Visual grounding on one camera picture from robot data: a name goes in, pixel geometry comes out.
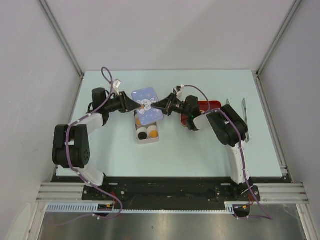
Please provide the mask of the metal tongs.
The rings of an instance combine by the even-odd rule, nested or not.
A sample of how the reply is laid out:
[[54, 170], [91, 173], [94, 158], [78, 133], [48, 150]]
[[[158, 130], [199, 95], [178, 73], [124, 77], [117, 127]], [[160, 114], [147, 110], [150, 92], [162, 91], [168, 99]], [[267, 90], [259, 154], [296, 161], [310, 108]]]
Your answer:
[[[229, 99], [226, 99], [225, 102], [226, 102], [227, 105], [230, 105]], [[245, 141], [245, 143], [248, 143], [250, 141], [250, 135], [249, 135], [249, 128], [248, 128], [248, 115], [247, 115], [247, 107], [246, 107], [246, 99], [245, 98], [242, 99], [242, 103], [241, 104], [242, 104], [244, 122], [245, 122], [245, 124], [247, 126], [247, 131], [245, 133], [246, 137], [245, 138], [241, 137], [241, 138], [242, 138], [242, 140]], [[232, 119], [231, 115], [228, 115], [228, 117], [235, 124], [235, 121]]]

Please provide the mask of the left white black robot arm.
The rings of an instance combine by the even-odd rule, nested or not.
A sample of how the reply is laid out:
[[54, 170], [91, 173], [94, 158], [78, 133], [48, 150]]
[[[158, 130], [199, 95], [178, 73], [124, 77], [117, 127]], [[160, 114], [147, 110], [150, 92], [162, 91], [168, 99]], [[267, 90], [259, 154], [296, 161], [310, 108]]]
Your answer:
[[129, 113], [141, 107], [123, 91], [115, 94], [104, 88], [92, 90], [92, 102], [87, 114], [69, 124], [59, 124], [54, 129], [52, 161], [76, 173], [87, 185], [94, 186], [93, 194], [100, 200], [110, 196], [111, 188], [104, 184], [105, 174], [89, 166], [89, 135], [106, 125], [110, 113]]

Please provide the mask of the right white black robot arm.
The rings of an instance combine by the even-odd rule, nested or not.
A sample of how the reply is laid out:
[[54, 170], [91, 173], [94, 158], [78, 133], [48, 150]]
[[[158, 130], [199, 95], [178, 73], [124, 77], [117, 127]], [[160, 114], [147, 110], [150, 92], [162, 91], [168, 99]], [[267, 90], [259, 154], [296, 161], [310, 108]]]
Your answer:
[[248, 126], [230, 104], [201, 112], [196, 96], [189, 95], [184, 101], [181, 101], [177, 94], [171, 93], [151, 106], [167, 116], [173, 112], [186, 116], [187, 128], [190, 131], [211, 127], [219, 142], [227, 150], [230, 178], [234, 183], [230, 188], [231, 196], [237, 201], [242, 201], [248, 196], [252, 188], [244, 151]]

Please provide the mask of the silver tin lid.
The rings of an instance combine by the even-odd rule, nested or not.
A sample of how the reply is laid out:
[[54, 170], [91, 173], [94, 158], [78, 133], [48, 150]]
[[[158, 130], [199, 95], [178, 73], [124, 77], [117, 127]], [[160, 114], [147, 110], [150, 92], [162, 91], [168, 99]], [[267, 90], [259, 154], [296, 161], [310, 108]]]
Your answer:
[[159, 101], [153, 87], [134, 90], [131, 96], [136, 103], [141, 105], [136, 109], [136, 115], [141, 126], [150, 125], [163, 119], [162, 111], [152, 107], [152, 104]]

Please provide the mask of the orange round cookie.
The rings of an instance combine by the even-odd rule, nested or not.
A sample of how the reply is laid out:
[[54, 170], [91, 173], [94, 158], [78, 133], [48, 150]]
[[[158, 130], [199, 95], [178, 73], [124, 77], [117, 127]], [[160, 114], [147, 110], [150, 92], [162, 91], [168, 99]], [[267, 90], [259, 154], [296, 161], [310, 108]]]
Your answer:
[[158, 138], [159, 137], [159, 133], [156, 130], [152, 130], [152, 131], [149, 132], [149, 136], [151, 138]]

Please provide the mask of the black round cookie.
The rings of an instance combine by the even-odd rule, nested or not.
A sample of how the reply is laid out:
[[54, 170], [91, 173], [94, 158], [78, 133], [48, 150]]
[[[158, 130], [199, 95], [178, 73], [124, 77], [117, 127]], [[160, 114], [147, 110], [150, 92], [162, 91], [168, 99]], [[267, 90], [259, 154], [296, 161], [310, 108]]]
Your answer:
[[148, 138], [148, 134], [146, 132], [139, 132], [138, 133], [138, 139], [139, 140], [145, 140]]

